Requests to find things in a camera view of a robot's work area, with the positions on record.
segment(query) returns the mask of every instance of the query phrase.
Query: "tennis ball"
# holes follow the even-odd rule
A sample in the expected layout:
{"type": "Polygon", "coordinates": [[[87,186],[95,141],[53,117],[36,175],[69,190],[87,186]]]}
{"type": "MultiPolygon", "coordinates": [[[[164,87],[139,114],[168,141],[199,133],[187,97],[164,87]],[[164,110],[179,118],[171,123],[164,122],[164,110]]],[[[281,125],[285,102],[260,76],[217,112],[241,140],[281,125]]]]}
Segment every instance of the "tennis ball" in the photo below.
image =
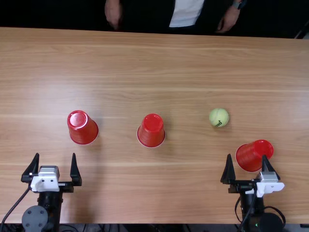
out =
{"type": "Polygon", "coordinates": [[[228,123],[229,116],[225,109],[216,108],[209,114],[209,121],[215,127],[223,127],[228,123]]]}

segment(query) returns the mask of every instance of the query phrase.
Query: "wooden table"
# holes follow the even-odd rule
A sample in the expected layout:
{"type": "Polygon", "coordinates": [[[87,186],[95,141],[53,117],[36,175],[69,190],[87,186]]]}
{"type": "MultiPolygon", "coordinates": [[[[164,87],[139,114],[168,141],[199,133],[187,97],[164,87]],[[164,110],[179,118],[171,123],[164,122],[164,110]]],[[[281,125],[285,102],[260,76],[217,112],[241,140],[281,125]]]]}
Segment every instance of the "wooden table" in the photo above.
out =
{"type": "MultiPolygon", "coordinates": [[[[309,41],[0,29],[0,216],[24,192],[24,169],[57,165],[70,180],[77,155],[83,186],[64,194],[62,222],[236,223],[237,194],[220,183],[225,159],[269,140],[285,183],[265,196],[288,223],[309,222],[309,41]],[[213,108],[230,122],[215,128],[213,108]],[[67,115],[98,124],[91,145],[70,140],[67,115]],[[143,117],[160,114],[167,137],[140,145],[143,117]]],[[[8,218],[36,205],[30,192],[8,218]]]]}

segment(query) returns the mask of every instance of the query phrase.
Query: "red plastic cup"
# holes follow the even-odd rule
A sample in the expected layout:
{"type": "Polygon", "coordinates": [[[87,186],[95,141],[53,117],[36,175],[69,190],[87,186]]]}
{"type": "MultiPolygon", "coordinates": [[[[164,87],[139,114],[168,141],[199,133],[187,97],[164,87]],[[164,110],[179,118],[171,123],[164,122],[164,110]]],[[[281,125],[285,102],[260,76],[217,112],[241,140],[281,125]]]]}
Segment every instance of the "red plastic cup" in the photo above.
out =
{"type": "Polygon", "coordinates": [[[268,159],[274,154],[274,148],[267,140],[256,140],[250,144],[241,145],[236,151],[236,161],[245,171],[256,172],[262,167],[262,156],[268,159]]]}
{"type": "Polygon", "coordinates": [[[146,147],[157,147],[165,139],[163,119],[157,114],[149,114],[137,130],[139,142],[146,147]]]}
{"type": "Polygon", "coordinates": [[[71,139],[80,145],[89,144],[98,136],[97,124],[82,110],[69,114],[68,127],[71,139]]]}

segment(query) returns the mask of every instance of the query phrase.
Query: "black jacket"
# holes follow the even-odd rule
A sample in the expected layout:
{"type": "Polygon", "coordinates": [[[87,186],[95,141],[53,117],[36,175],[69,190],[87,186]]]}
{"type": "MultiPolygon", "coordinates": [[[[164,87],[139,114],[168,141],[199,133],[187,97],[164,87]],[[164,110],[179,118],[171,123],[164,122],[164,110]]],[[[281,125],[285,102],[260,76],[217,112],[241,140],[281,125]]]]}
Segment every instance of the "black jacket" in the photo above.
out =
{"type": "MultiPolygon", "coordinates": [[[[198,34],[215,32],[233,0],[205,0],[196,22],[198,34]]],[[[175,0],[123,0],[121,30],[165,33],[173,16],[175,0]]]]}

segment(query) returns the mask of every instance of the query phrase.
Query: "person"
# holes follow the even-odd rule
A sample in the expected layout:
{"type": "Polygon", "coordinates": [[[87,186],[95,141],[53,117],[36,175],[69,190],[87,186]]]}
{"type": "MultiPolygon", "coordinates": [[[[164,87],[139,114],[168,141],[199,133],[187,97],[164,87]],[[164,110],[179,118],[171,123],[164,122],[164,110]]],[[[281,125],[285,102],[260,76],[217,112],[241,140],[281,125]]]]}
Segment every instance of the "person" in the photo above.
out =
{"type": "Polygon", "coordinates": [[[114,30],[132,32],[225,33],[237,22],[245,0],[106,0],[114,30]]]}

